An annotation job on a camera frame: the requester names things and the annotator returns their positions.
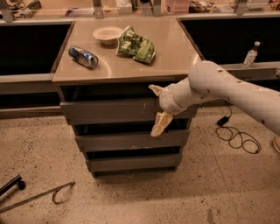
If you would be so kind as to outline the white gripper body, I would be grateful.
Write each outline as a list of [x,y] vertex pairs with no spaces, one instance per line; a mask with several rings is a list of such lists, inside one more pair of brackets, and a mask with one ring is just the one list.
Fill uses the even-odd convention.
[[160,108],[168,114],[177,115],[186,110],[186,87],[183,84],[170,84],[164,87],[159,96]]

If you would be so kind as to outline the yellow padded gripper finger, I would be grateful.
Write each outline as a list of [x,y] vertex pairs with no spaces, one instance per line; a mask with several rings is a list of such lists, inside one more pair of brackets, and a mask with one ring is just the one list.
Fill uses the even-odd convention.
[[151,135],[153,137],[160,136],[165,128],[171,123],[173,115],[166,112],[158,112],[155,119],[155,124],[152,128]]
[[163,88],[157,85],[149,85],[149,89],[156,95],[156,96],[160,96]]

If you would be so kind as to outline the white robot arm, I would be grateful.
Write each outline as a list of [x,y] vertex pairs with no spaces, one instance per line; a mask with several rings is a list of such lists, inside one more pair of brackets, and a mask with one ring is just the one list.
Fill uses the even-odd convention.
[[235,105],[266,128],[280,135],[280,92],[239,80],[212,61],[193,65],[188,77],[166,87],[150,85],[162,109],[151,134],[163,133],[175,115],[188,107],[222,99]]

